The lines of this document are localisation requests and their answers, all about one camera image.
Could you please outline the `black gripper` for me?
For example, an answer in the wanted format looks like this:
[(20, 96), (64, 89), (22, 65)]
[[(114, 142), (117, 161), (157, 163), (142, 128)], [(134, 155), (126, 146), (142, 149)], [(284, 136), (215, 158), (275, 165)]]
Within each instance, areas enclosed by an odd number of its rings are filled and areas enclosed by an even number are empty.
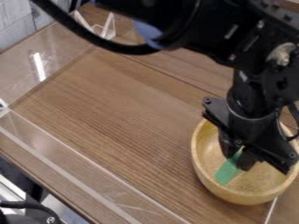
[(299, 153), (279, 122), (279, 110), (261, 117), (237, 113), (224, 98), (203, 100), (203, 117), (219, 129), (219, 146), (225, 158), (241, 149), (237, 167), (248, 172), (256, 162), (267, 162), (284, 175), (299, 162)]

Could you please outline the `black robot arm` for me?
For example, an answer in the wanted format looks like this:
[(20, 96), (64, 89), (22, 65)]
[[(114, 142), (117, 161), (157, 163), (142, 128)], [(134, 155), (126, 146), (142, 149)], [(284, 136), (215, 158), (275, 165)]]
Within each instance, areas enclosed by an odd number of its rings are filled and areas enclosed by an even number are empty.
[(186, 48), (232, 68), (225, 97), (203, 101), (221, 153), (244, 171), (265, 162), (288, 173), (299, 152), (279, 118), (287, 109), (299, 121), (299, 13), (283, 0), (93, 1), (134, 20), (154, 50)]

